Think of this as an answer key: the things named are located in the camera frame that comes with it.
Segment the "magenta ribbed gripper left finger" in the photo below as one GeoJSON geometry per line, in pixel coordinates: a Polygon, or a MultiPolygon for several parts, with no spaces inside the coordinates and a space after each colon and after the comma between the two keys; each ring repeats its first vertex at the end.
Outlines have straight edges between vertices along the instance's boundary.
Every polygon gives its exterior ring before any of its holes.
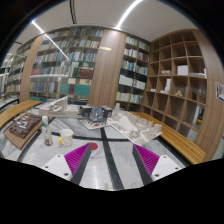
{"type": "Polygon", "coordinates": [[[89,143],[69,152],[57,154],[42,169],[72,183],[79,184],[91,154],[89,143]]]}

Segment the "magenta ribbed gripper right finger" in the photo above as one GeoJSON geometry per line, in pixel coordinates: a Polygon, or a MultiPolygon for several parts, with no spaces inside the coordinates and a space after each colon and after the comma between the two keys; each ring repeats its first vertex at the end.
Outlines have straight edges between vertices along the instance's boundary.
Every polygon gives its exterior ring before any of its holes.
{"type": "Polygon", "coordinates": [[[133,145],[132,154],[144,185],[181,170],[167,155],[158,156],[136,144],[133,145]]]}

